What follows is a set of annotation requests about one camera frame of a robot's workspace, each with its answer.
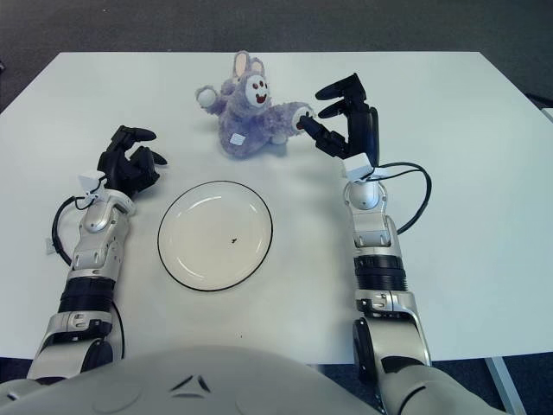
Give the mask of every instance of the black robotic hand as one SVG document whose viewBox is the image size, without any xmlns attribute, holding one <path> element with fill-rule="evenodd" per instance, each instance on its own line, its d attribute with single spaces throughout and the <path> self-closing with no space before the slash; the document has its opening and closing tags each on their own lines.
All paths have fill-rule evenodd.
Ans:
<svg viewBox="0 0 553 415">
<path fill-rule="evenodd" d="M 347 118 L 348 139 L 336 131 L 328 131 L 311 117 L 300 117 L 300 125 L 316 141 L 315 146 L 339 158 L 348 158 L 365 152 L 372 167 L 378 166 L 378 113 L 365 104 L 365 89 L 356 73 L 322 88 L 315 97 L 326 100 L 343 97 L 321 112 L 320 118 L 344 114 Z"/>
<path fill-rule="evenodd" d="M 121 125 L 98 161 L 98 170 L 103 171 L 107 179 L 105 187 L 132 197 L 154 184 L 159 178 L 155 164 L 164 165 L 167 161 L 142 145 L 128 159 L 125 152 L 135 143 L 155 139 L 156 134 L 152 131 Z"/>
</svg>

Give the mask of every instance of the stuffed bunny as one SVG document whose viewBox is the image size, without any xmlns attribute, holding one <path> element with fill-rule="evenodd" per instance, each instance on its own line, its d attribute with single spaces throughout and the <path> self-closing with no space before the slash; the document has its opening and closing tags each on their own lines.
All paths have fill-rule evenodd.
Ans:
<svg viewBox="0 0 553 415">
<path fill-rule="evenodd" d="M 245 51 L 234 56 L 232 78 L 217 93 L 212 86 L 196 91 L 196 100 L 210 114 L 219 116 L 219 140 L 225 151 L 246 157 L 265 144 L 285 144 L 300 134 L 300 116 L 313 115 L 303 102 L 271 105 L 263 62 Z"/>
</svg>

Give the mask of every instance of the gray carpet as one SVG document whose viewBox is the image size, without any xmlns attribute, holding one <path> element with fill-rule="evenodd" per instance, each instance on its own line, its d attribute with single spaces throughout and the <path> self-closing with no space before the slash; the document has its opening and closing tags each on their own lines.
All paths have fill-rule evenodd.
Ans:
<svg viewBox="0 0 553 415">
<path fill-rule="evenodd" d="M 553 97 L 552 22 L 551 0 L 0 0 L 0 111 L 62 51 L 475 50 Z M 553 355 L 506 362 L 527 412 L 553 414 Z M 482 360 L 436 365 L 500 407 Z M 0 359 L 0 382 L 28 367 Z M 323 369 L 374 403 L 352 367 Z"/>
</svg>

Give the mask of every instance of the black cable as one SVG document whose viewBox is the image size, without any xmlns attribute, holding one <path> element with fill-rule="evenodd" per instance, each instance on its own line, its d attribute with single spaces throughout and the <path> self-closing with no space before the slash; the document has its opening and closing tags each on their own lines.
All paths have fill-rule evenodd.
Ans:
<svg viewBox="0 0 553 415">
<path fill-rule="evenodd" d="M 77 208 L 77 210 L 87 210 L 90 206 L 92 206 L 92 204 L 96 201 L 96 199 L 92 199 L 90 201 L 90 203 L 88 203 L 86 206 L 84 207 L 79 207 L 79 205 L 77 204 L 77 200 L 75 199 L 75 207 Z"/>
<path fill-rule="evenodd" d="M 430 175 L 428 174 L 428 172 L 422 166 L 419 166 L 418 164 L 415 164 L 415 163 L 408 163 L 408 162 L 387 163 L 387 164 L 382 164 L 379 167 L 382 168 L 382 169 L 386 169 L 388 167 L 398 167 L 398 166 L 408 166 L 408 167 L 412 167 L 414 169 L 402 171 L 401 173 L 398 173 L 398 174 L 393 175 L 393 176 L 380 177 L 380 178 L 375 178 L 375 179 L 366 179 L 365 181 L 366 182 L 381 182 L 383 180 L 393 179 L 394 177 L 403 176 L 403 175 L 406 175 L 408 173 L 413 173 L 415 171 L 420 171 L 421 173 L 423 173 L 424 179 L 426 180 L 426 194 L 424 195 L 424 200 L 421 203 L 421 206 L 416 210 L 415 215 L 411 219 L 409 219 L 407 221 L 407 223 L 405 223 L 405 225 L 403 225 L 402 227 L 400 227 L 397 230 L 397 234 L 401 235 L 402 233 L 407 231 L 409 228 L 411 228 L 413 225 L 415 225 L 415 223 L 423 215 L 424 209 L 426 209 L 426 207 L 428 206 L 429 200 L 430 200 L 430 194 L 432 193 L 432 179 L 430 178 Z"/>
<path fill-rule="evenodd" d="M 121 318 L 121 314 L 119 313 L 119 309 L 118 309 L 117 305 L 115 305 L 115 301 L 111 301 L 111 305 L 113 306 L 113 309 L 115 310 L 116 314 L 118 315 L 119 328 L 121 328 L 121 359 L 124 359 L 124 328 L 123 328 L 123 319 Z"/>
<path fill-rule="evenodd" d="M 65 209 L 73 202 L 77 203 L 77 201 L 80 199 L 84 199 L 84 197 L 71 196 L 63 203 L 61 203 L 61 206 L 58 207 L 58 211 L 55 213 L 54 221 L 52 222 L 52 245 L 54 246 L 56 253 L 59 253 L 61 256 L 61 259 L 63 259 L 64 262 L 69 266 L 71 266 L 71 258 L 69 258 L 69 255 L 67 255 L 67 253 L 63 249 L 63 245 L 61 244 L 61 239 L 60 239 L 60 236 L 58 235 L 58 222 L 60 221 L 60 215 L 61 215 L 61 212 L 63 212 L 63 209 Z"/>
<path fill-rule="evenodd" d="M 100 185 L 102 184 L 102 181 L 105 179 L 105 176 L 102 176 L 98 179 L 98 186 L 93 188 L 89 193 L 94 193 L 96 190 L 100 188 Z M 63 212 L 63 209 L 65 209 L 67 206 L 69 206 L 71 203 L 75 204 L 75 207 L 78 210 L 85 210 L 88 209 L 92 204 L 96 201 L 96 199 L 92 199 L 91 202 L 86 205 L 85 207 L 79 207 L 77 204 L 77 201 L 85 199 L 83 196 L 71 196 L 67 200 L 65 200 L 63 203 L 61 203 L 61 206 L 58 208 L 58 211 L 55 213 L 54 221 L 52 222 L 52 245 L 54 246 L 54 249 L 56 253 L 60 254 L 61 259 L 63 261 L 71 266 L 71 258 L 69 258 L 69 255 L 67 255 L 67 252 L 63 249 L 63 245 L 61 244 L 60 236 L 58 235 L 58 222 L 60 221 L 60 215 L 61 212 Z"/>
</svg>

